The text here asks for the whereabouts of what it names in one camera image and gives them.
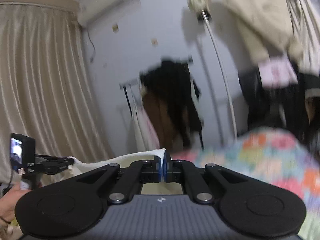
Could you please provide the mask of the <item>person's left hand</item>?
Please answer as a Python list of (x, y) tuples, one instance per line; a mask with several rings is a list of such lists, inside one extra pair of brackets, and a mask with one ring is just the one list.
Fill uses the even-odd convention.
[(1, 198), (1, 226), (7, 226), (15, 219), (15, 207), (17, 202), (30, 191), (31, 190), (22, 190), (20, 189), (20, 184), (16, 184)]

